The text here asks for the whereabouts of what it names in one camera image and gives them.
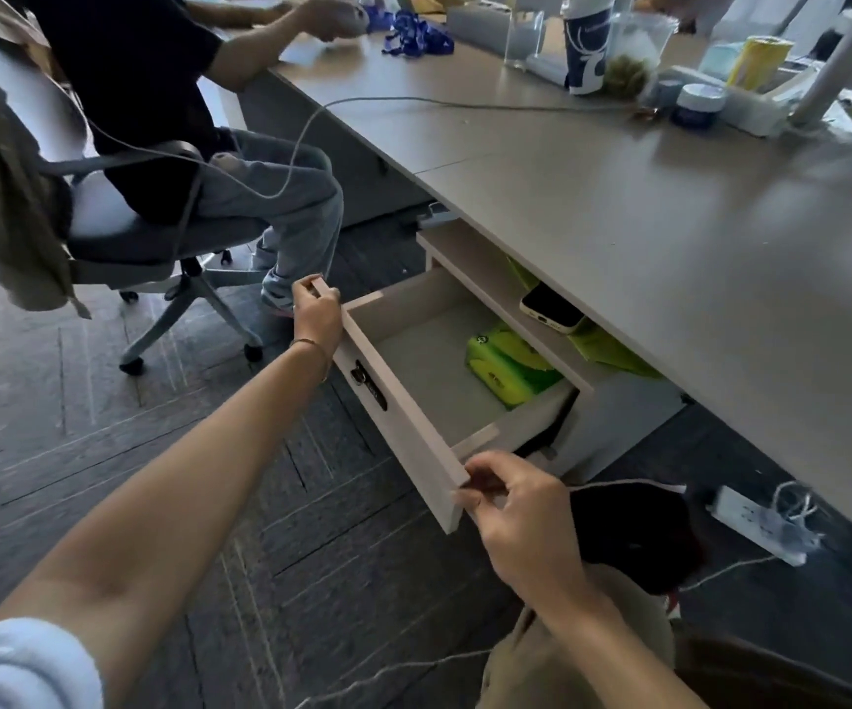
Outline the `person's right hand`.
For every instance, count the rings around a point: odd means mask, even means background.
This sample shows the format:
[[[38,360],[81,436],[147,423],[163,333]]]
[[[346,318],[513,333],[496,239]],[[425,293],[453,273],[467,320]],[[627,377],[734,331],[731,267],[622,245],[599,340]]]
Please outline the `person's right hand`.
[[[596,586],[586,574],[569,491],[560,480],[502,451],[479,452],[465,468],[469,480],[463,488],[505,497],[500,513],[469,515],[494,570],[516,595],[514,585],[545,580],[579,579]]]

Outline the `person's left hand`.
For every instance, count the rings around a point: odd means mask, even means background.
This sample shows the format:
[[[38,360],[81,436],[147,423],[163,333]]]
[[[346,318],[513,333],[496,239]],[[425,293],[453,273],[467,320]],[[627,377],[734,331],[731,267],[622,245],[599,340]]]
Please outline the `person's left hand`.
[[[293,306],[293,339],[290,347],[310,350],[329,366],[343,334],[342,305],[314,300],[309,306]]]

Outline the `deep white wooden drawer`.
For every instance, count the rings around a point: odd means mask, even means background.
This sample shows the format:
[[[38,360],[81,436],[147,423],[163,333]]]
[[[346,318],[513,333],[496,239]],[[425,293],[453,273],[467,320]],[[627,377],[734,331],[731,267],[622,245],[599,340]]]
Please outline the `deep white wooden drawer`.
[[[498,317],[434,268],[342,306],[336,367],[446,534],[476,452],[514,452],[556,424],[577,390],[561,379],[509,409],[469,369],[467,341]]]

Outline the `person's left forearm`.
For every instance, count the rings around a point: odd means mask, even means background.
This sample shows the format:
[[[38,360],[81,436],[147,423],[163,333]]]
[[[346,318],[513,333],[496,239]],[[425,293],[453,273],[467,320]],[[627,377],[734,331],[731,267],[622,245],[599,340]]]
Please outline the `person's left forearm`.
[[[289,348],[101,501],[0,606],[74,635],[124,700],[206,577],[328,366]]]

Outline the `person's right forearm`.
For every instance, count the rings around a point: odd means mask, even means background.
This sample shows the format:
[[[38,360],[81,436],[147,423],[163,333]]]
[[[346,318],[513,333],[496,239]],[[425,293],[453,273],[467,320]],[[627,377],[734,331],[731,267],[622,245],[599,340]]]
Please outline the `person's right forearm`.
[[[585,580],[514,585],[594,689],[605,709],[710,709]]]

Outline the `green tissue packet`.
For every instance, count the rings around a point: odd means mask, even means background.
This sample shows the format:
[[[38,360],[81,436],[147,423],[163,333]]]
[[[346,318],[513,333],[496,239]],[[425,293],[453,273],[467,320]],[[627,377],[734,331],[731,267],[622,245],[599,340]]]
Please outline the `green tissue packet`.
[[[526,404],[564,379],[504,323],[467,340],[465,363],[508,410]]]

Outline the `black bag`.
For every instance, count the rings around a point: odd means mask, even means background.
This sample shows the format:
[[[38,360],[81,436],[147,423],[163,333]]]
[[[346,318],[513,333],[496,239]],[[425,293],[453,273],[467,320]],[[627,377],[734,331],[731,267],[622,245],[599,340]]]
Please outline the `black bag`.
[[[644,478],[571,488],[582,559],[619,570],[649,595],[677,591],[704,564],[686,492]]]

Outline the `shallow white wooden drawer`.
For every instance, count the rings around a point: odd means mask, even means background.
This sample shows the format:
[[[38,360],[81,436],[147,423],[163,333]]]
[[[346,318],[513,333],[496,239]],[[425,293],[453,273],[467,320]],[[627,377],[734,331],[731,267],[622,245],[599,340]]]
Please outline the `shallow white wooden drawer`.
[[[430,261],[455,276],[579,390],[596,391],[599,383],[623,380],[633,382],[639,392],[657,391],[672,398],[676,407],[683,405],[680,390],[663,375],[649,379],[586,363],[572,349],[562,347],[556,331],[536,327],[524,318],[518,309],[524,290],[508,264],[509,256],[465,222],[456,220],[422,230],[417,242]]]

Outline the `grey office chair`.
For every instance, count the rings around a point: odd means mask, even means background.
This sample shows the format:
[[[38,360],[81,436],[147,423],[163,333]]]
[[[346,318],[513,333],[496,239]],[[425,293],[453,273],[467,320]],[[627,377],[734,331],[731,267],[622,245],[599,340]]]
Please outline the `grey office chair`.
[[[200,161],[197,150],[169,141],[150,152],[98,156],[88,151],[84,115],[51,79],[30,63],[0,48],[0,91],[18,121],[38,144],[37,171],[57,179],[70,192],[67,232],[70,273],[78,285],[104,285],[135,302],[140,293],[162,294],[168,304],[161,317],[124,352],[120,369],[142,373],[142,354],[167,333],[193,302],[206,301],[243,340],[250,362],[262,359],[263,342],[240,321],[217,289],[258,285],[257,270],[225,267],[230,250],[261,236],[252,219],[197,219],[189,202],[175,226],[142,220],[105,177],[108,169],[149,161],[154,152]]]

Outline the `beige trousers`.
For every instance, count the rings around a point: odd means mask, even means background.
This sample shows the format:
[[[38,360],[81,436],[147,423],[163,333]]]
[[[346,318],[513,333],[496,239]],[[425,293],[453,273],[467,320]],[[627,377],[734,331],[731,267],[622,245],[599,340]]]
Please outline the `beige trousers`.
[[[659,597],[604,564],[585,567],[628,627],[666,666],[675,664],[673,629]],[[536,613],[525,607],[484,667],[476,709],[604,709],[585,677]]]

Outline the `cream cased smartphone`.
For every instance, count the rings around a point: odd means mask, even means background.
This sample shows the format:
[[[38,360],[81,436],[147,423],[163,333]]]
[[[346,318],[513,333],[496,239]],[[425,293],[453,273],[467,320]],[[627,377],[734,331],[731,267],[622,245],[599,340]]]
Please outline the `cream cased smartphone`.
[[[588,322],[584,313],[542,282],[525,293],[518,307],[526,316],[564,335],[576,332]]]

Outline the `white power strip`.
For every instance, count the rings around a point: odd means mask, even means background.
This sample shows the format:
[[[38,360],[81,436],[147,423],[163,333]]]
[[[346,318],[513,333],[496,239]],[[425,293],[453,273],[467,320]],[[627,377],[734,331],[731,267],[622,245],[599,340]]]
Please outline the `white power strip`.
[[[777,485],[766,505],[722,486],[708,506],[715,520],[791,567],[805,565],[821,548],[821,533],[808,526],[818,510],[811,488],[795,480]]]

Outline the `grey box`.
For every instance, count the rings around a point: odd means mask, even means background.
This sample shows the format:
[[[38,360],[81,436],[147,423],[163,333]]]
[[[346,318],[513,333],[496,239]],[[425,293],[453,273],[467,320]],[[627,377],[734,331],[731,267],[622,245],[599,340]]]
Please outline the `grey box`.
[[[504,58],[511,26],[511,10],[483,0],[448,7],[445,28],[456,42],[463,42]]]

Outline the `clear acrylic holder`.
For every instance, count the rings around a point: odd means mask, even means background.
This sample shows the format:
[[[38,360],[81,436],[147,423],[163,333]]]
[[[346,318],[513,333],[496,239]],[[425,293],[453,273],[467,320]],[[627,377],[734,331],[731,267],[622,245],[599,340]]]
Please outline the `clear acrylic holder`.
[[[542,50],[546,33],[546,13],[535,9],[509,10],[503,46],[503,63],[524,69],[528,58]]]

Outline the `blue and white cup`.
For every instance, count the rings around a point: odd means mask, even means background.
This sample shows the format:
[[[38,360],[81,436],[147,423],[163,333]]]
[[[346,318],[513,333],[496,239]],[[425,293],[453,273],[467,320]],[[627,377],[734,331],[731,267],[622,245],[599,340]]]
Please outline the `blue and white cup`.
[[[562,0],[566,87],[574,96],[599,92],[616,0]]]

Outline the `clear plastic cup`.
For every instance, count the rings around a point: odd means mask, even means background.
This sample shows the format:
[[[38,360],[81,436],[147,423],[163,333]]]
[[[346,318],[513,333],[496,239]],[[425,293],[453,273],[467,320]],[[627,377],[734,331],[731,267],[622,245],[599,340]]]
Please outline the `clear plastic cup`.
[[[676,18],[660,13],[614,13],[600,91],[621,101],[643,94],[679,26]]]

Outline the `jar with blue label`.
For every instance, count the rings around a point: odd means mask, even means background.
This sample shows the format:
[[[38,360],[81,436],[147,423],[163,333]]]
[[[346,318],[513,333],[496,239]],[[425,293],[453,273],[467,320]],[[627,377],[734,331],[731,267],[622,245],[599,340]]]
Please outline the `jar with blue label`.
[[[727,103],[723,86],[688,83],[681,86],[670,120],[682,129],[712,129]]]

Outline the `white desk tray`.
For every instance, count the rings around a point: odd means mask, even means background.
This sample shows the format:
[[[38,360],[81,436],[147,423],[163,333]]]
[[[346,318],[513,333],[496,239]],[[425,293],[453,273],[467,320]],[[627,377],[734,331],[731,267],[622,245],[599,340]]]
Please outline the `white desk tray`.
[[[721,121],[753,137],[769,138],[784,127],[788,117],[813,86],[820,70],[819,62],[798,72],[778,70],[781,82],[769,83],[768,90],[763,94],[729,86],[709,74],[684,66],[662,68],[658,77],[686,84],[699,83],[724,88],[726,105],[720,113]]]

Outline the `white shirt sleeve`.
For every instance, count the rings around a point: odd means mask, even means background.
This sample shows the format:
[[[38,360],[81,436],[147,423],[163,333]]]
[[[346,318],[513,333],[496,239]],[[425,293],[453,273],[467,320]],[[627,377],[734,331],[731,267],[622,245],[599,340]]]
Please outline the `white shirt sleeve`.
[[[104,709],[98,667],[74,635],[54,624],[2,620],[0,709]]]

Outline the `yellow roll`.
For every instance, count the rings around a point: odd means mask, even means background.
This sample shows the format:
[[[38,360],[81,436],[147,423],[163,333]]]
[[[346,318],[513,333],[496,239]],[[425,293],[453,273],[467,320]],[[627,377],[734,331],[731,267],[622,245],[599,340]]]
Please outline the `yellow roll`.
[[[728,87],[754,93],[769,83],[787,59],[794,42],[774,35],[750,35],[726,79]]]

